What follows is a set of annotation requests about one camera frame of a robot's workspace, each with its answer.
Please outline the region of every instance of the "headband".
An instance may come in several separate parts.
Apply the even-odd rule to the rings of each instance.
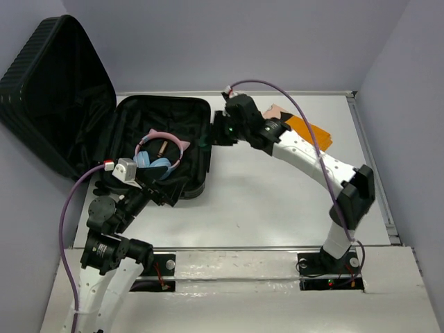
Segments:
[[[182,157],[183,157],[183,152],[187,150],[187,148],[189,147],[189,142],[186,141],[180,141],[178,139],[178,137],[176,137],[175,135],[172,135],[171,133],[167,133],[167,132],[158,132],[154,129],[150,129],[149,133],[147,135],[145,135],[143,138],[140,139],[140,142],[136,145],[136,149],[134,150],[134,156],[137,156],[137,154],[140,151],[140,147],[145,144],[146,142],[152,140],[152,139],[166,139],[166,140],[170,140],[172,141],[174,144],[176,144],[176,146],[179,148],[180,150],[180,157],[178,158],[178,160],[171,165],[171,168],[176,168]]]

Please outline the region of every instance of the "white wall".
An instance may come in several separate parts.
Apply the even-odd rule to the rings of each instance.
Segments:
[[[40,21],[63,13],[59,0],[1,2],[0,77]],[[59,260],[58,219],[72,183],[48,170],[3,125],[0,168],[0,330],[36,333]],[[82,201],[80,195],[74,206]],[[75,215],[68,220],[67,240],[74,234]]]
[[[118,92],[358,89],[408,0],[63,0]]]
[[[444,2],[411,0],[358,93],[402,240],[444,330]]]

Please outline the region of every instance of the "black suitcase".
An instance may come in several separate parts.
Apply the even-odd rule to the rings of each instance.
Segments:
[[[190,142],[180,166],[156,180],[170,204],[195,198],[205,188],[211,146],[207,101],[167,96],[129,96],[116,107],[112,83],[80,23],[69,15],[45,19],[0,80],[0,120],[48,167],[74,180],[104,160],[133,158],[151,128]],[[164,140],[145,144],[154,160]],[[177,160],[168,144],[164,156]],[[152,182],[148,169],[137,177]],[[102,173],[99,186],[123,193],[127,186]]]

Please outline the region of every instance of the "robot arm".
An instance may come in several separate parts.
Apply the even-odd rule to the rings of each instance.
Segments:
[[[245,94],[232,98],[224,96],[225,111],[214,116],[210,140],[220,146],[232,146],[238,140],[247,141],[253,148],[283,160],[313,178],[327,189],[315,148],[302,139],[285,122],[264,119],[253,99]],[[363,165],[360,169],[344,164],[321,152],[333,195],[345,220],[348,233],[353,237],[360,220],[375,200],[373,170]],[[351,246],[335,206],[330,210],[332,226],[321,248],[316,263],[324,271],[336,271]]]
[[[89,233],[80,260],[76,332],[110,332],[114,317],[131,286],[154,260],[151,244],[121,236],[152,199],[153,190],[135,182],[132,160],[120,159],[114,171],[116,169],[119,174],[130,174],[124,182],[133,187],[118,202],[101,196],[89,205]],[[71,332],[75,313],[73,303],[62,333]]]

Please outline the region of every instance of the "white table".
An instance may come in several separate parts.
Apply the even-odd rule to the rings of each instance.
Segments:
[[[411,249],[366,252],[365,293],[299,290],[287,251],[177,252],[176,292],[130,293],[111,333],[439,333]],[[67,253],[75,277],[81,254]],[[41,333],[60,331],[71,299],[60,265]]]
[[[195,97],[207,100],[212,111],[222,110],[225,104],[219,94]],[[283,96],[253,98],[263,111],[274,103],[296,112]],[[310,122],[331,133],[330,155],[357,167],[366,163],[345,96],[294,98]],[[85,245],[93,189],[94,180],[89,184],[74,248]],[[215,146],[204,193],[193,200],[181,200],[174,208],[151,203],[125,236],[156,248],[321,246],[330,228],[331,206],[328,193],[319,184],[285,162],[246,143]],[[375,202],[356,237],[366,245],[390,244],[384,214]]]

